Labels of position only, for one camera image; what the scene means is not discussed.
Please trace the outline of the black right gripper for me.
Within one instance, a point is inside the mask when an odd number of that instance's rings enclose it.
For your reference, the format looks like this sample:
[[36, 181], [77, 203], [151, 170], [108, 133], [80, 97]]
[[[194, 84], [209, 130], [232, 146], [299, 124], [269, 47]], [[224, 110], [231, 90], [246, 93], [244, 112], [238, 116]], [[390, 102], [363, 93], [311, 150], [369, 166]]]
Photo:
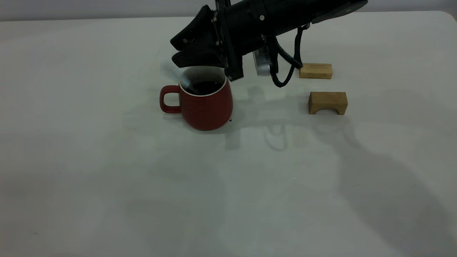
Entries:
[[178, 51], [172, 61], [179, 68], [223, 68], [230, 81], [238, 80], [244, 76], [242, 57], [266, 45], [272, 1], [243, 0], [232, 5], [229, 0], [216, 0], [215, 4], [215, 10], [204, 5], [170, 40]]

